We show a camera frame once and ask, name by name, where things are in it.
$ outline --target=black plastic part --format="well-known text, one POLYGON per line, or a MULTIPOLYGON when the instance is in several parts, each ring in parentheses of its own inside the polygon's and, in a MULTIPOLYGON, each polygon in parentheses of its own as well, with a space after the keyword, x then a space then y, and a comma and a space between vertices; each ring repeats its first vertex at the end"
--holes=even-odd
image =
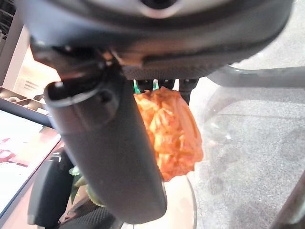
POLYGON ((73 176, 73 164, 64 149, 59 149, 42 163, 30 196, 28 224, 55 227, 66 210, 73 176))
POLYGON ((128 82, 130 83, 130 86, 132 87, 132 91, 135 93, 135 91, 134 91, 134 81, 129 80, 128 82))
POLYGON ((104 67, 102 57, 93 48, 51 47, 34 38, 30 41, 34 59, 55 68, 61 79, 97 76, 104 67))
POLYGON ((141 2, 152 9, 163 10, 174 5, 177 0, 141 0, 141 2))
POLYGON ((136 81, 138 88, 143 93, 145 90, 152 91, 153 89, 153 80, 137 80, 136 81))
POLYGON ((179 92, 187 104, 190 103, 191 92, 197 86, 198 81, 199 79, 179 80, 179 92))
POLYGON ((159 88, 166 87, 167 89, 172 90, 175 85, 175 79, 171 80, 158 80, 159 88))
POLYGON ((17 1, 36 39, 51 46, 111 50, 120 64, 131 66, 124 68, 127 79, 198 78, 248 58, 282 31, 292 4, 233 0, 187 16, 151 19, 84 0, 17 1))
POLYGON ((84 85, 69 87, 74 80, 48 85, 46 104, 69 157, 109 211, 130 224, 158 219, 166 195, 132 87, 116 67, 105 74, 107 80, 83 92, 84 85))

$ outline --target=screen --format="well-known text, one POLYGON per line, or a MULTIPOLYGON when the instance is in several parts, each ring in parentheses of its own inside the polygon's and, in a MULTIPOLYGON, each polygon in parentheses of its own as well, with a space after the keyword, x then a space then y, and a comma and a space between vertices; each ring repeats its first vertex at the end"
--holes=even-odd
POLYGON ((59 140, 54 129, 0 110, 0 216, 59 140))

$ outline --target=plastic bag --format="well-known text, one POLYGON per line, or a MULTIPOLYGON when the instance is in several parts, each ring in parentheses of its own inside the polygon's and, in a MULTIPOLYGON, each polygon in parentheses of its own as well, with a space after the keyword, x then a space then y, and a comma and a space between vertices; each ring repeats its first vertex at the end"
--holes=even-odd
POLYGON ((134 97, 164 181, 194 171, 203 159, 202 139, 180 93, 162 87, 134 97))

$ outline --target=green leaf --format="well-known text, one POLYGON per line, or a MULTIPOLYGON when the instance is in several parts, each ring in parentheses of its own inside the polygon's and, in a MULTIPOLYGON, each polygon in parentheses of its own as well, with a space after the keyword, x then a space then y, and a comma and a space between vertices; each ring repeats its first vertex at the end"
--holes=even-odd
POLYGON ((82 179, 82 175, 76 175, 73 179, 73 183, 72 183, 72 188, 71 188, 71 203, 73 204, 74 200, 75 200, 75 197, 77 195, 77 192, 78 192, 78 189, 80 188, 80 186, 75 186, 78 181, 82 179))
POLYGON ((94 193, 94 191, 89 187, 89 185, 87 185, 86 191, 87 191, 89 199, 92 201, 93 204, 95 204, 99 207, 104 207, 102 202, 99 200, 99 198, 94 193))
POLYGON ((81 174, 80 169, 77 166, 75 166, 74 168, 70 169, 69 173, 72 176, 77 176, 77 175, 81 174))
POLYGON ((76 187, 76 186, 72 186, 72 189, 71 189, 71 203, 73 204, 74 200, 75 200, 75 197, 77 195, 77 192, 78 192, 78 189, 79 187, 76 187))

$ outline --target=gray floor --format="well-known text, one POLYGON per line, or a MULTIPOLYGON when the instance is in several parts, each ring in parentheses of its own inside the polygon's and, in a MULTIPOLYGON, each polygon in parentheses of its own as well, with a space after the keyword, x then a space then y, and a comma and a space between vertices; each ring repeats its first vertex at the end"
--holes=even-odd
MULTIPOLYGON (((305 66, 305 28, 295 24, 304 10, 297 1, 286 34, 237 66, 305 66)), ((205 152, 189 174, 197 228, 267 229, 305 169, 305 90, 224 88, 203 78, 190 108, 205 152)))

